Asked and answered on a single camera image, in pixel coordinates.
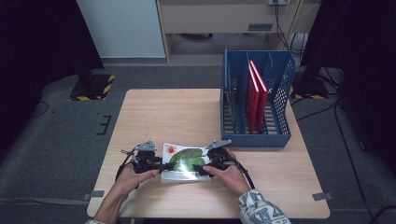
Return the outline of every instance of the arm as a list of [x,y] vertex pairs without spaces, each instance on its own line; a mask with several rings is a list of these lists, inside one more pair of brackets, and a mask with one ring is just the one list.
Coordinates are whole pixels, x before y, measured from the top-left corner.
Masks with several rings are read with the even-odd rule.
[[102,223],[116,223],[119,217],[120,208],[123,202],[128,198],[129,193],[144,180],[150,179],[158,174],[158,170],[147,171],[142,174],[136,174],[131,163],[125,165],[119,178],[111,187],[107,196],[99,206],[94,221]]
[[[227,148],[227,152],[236,159],[230,149]],[[229,166],[224,171],[213,166],[204,166],[204,169],[219,178],[238,197],[242,223],[290,223],[289,219],[277,206],[265,201],[258,190],[250,189],[244,175],[235,165]]]

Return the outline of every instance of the wooden table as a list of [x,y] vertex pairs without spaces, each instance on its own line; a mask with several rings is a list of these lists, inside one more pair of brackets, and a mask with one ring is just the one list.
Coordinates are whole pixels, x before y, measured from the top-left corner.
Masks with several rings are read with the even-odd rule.
[[[126,93],[94,190],[108,193],[125,155],[151,139],[161,156],[163,143],[205,147],[220,139],[219,89],[130,90]],[[284,148],[231,148],[248,169],[256,189],[290,218],[326,218],[312,161],[297,121],[287,105],[291,139]],[[103,198],[91,198],[93,217]],[[145,181],[120,210],[121,217],[239,218],[236,197],[216,178],[190,184],[162,184],[161,177]]]

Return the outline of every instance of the gray carpet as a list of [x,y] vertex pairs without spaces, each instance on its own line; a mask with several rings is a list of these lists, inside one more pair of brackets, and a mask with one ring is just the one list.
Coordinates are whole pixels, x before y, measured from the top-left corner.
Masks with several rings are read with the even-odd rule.
[[[129,89],[219,88],[220,66],[108,67],[116,77],[105,100],[73,102],[68,94],[77,77],[48,85],[30,122],[0,167],[0,198],[49,198],[79,202],[90,192],[106,153],[125,92]],[[330,99],[305,99],[293,106],[296,118],[333,104]],[[337,108],[347,145],[358,172],[367,203],[373,213],[396,204],[396,177],[374,152],[360,149],[359,139],[346,116]],[[100,123],[111,116],[105,135]],[[294,219],[293,223],[369,223],[333,109],[299,121],[310,157],[325,192],[331,216],[327,219]],[[0,223],[84,223],[87,205],[0,203]],[[378,223],[394,223],[387,212]],[[143,223],[208,223],[192,220],[145,219]],[[238,223],[238,220],[210,220]]]

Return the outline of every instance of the hand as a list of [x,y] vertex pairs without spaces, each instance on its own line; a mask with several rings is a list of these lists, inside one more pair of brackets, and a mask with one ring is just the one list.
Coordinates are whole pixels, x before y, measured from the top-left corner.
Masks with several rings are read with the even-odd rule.
[[[226,148],[226,150],[231,157],[236,159],[235,154],[233,154],[230,149]],[[235,165],[229,166],[224,171],[213,166],[204,166],[204,170],[220,179],[221,182],[223,182],[223,184],[237,197],[250,191],[250,186],[248,185],[245,176]]]
[[150,170],[142,174],[137,174],[134,172],[134,167],[131,163],[125,165],[113,187],[111,187],[107,196],[103,199],[93,219],[105,223],[116,223],[120,207],[128,198],[129,193],[138,184],[154,177],[158,172],[158,170]]

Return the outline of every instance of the wall outlet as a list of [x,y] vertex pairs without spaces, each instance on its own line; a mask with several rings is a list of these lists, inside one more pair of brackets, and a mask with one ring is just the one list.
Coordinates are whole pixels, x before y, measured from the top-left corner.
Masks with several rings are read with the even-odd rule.
[[279,6],[287,6],[290,2],[290,0],[268,0],[268,6],[274,6],[275,1],[277,1]]

